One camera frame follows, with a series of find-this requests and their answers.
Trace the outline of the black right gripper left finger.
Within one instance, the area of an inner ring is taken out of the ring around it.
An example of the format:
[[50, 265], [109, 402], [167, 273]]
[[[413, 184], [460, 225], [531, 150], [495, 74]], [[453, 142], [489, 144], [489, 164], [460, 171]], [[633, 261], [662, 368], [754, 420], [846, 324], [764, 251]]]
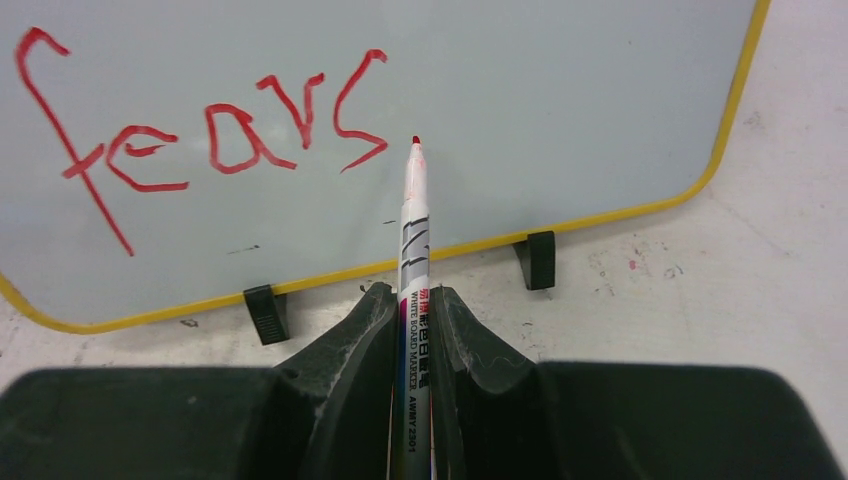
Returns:
[[334, 327], [277, 365], [283, 466], [296, 479], [383, 479], [397, 303], [373, 284]]

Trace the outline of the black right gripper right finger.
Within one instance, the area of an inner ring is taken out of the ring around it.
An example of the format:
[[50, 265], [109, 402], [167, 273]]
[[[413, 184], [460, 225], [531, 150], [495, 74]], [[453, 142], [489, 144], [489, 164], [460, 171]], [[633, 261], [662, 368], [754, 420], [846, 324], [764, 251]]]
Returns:
[[548, 477], [535, 363], [484, 326], [451, 287], [432, 289], [430, 327], [437, 478]]

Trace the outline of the yellow-framed whiteboard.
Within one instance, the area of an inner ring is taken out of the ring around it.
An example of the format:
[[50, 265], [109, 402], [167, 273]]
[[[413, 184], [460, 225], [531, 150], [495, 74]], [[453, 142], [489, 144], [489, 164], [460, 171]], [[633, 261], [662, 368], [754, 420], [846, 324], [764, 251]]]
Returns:
[[678, 205], [765, 1], [5, 1], [1, 294], [108, 332]]

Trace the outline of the white marker pen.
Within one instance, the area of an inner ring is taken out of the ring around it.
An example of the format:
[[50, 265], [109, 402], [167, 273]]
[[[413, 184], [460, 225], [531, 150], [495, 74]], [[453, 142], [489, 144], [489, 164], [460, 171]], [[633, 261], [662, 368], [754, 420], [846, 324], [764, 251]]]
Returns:
[[430, 225], [427, 163], [419, 137], [406, 164], [398, 255], [398, 354], [390, 477], [431, 477]]

